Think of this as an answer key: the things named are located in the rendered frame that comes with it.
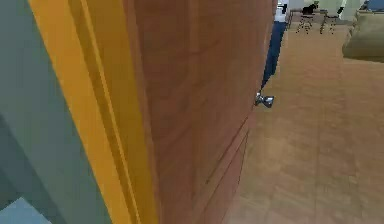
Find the brown wooden room door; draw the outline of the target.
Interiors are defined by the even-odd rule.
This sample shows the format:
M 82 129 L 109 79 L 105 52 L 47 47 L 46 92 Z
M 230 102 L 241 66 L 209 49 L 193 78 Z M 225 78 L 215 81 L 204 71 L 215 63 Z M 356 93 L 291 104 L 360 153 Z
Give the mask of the brown wooden room door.
M 150 224 L 222 224 L 277 0 L 123 0 L 149 137 Z

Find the silver door knob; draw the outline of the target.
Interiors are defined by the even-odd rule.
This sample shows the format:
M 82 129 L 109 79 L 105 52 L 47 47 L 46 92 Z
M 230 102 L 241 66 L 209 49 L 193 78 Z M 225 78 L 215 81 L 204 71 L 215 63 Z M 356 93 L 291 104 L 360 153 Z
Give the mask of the silver door knob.
M 274 103 L 274 96 L 264 96 L 261 92 L 256 94 L 255 105 L 263 104 L 267 108 L 271 108 Z

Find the dark wooden chair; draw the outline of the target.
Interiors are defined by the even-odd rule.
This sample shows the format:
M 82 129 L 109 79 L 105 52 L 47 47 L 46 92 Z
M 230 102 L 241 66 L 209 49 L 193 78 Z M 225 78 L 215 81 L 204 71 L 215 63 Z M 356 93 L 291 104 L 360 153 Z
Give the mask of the dark wooden chair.
M 306 33 L 309 33 L 309 30 L 312 27 L 312 22 L 315 15 L 314 11 L 317 8 L 318 8 L 318 5 L 313 3 L 302 9 L 301 16 L 300 16 L 300 23 L 296 30 L 297 33 L 299 33 L 302 29 L 304 29 Z
M 321 22 L 319 32 L 323 34 L 325 31 L 326 25 L 329 25 L 330 32 L 334 33 L 337 20 L 340 18 L 340 15 L 342 14 L 343 10 L 344 10 L 343 6 L 340 6 L 335 12 L 329 12 L 328 10 L 321 10 L 321 14 L 323 15 L 323 20 Z

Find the yellow door frame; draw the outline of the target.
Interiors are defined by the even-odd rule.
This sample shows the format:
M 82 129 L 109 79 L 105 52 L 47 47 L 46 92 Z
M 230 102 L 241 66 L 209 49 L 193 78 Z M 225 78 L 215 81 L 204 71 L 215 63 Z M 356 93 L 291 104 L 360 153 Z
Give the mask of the yellow door frame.
M 134 0 L 28 0 L 113 224 L 161 224 Z

